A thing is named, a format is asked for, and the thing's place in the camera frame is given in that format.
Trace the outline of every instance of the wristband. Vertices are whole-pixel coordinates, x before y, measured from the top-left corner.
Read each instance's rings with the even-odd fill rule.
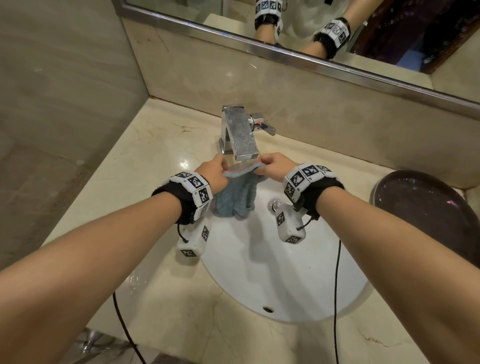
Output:
[[[308,210],[308,215],[315,220],[320,217],[316,211],[318,197],[328,187],[333,186],[345,190],[331,170],[311,163],[300,164],[283,179],[284,193],[292,202],[295,211],[304,207]]]
[[[325,24],[313,35],[314,42],[320,42],[325,47],[327,59],[331,60],[350,39],[350,24],[345,18],[337,18]]]
[[[274,26],[274,39],[277,42],[283,29],[282,0],[257,0],[255,5],[255,30],[263,24]]]
[[[168,192],[180,200],[182,213],[177,224],[193,224],[208,210],[213,198],[208,181],[196,172],[180,172],[153,191],[152,196]]]

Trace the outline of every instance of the towel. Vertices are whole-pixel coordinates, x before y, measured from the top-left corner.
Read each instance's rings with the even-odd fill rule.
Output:
[[[226,170],[224,176],[228,178],[228,185],[215,195],[213,212],[221,218],[236,217],[245,220],[250,211],[255,209],[257,184],[266,179],[258,176],[253,170],[264,166],[255,163],[241,170]]]

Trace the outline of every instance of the faucet handle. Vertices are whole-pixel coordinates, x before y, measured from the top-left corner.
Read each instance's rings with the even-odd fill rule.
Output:
[[[260,112],[250,114],[248,121],[253,132],[256,132],[257,130],[265,130],[270,135],[275,135],[276,133],[276,129],[265,122],[265,117]]]

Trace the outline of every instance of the sink drain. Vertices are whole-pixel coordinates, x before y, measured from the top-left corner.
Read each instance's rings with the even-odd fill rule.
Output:
[[[272,198],[270,201],[268,201],[267,209],[273,216],[275,216],[275,211],[282,205],[282,200],[280,200],[279,198]]]

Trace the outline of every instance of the marble countertop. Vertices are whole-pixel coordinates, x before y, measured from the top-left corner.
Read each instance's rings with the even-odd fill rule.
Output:
[[[149,99],[46,241],[147,198],[173,173],[195,169],[218,152],[219,135],[219,117]],[[255,137],[261,153],[280,151],[328,166],[366,201],[375,183],[392,171],[279,135]],[[117,290],[136,343],[195,363],[335,362],[332,318],[292,325],[257,315],[216,286],[202,262],[178,252],[177,239],[170,229]],[[111,298],[88,327],[125,338]],[[337,338],[341,363],[427,363],[370,286],[339,314]]]

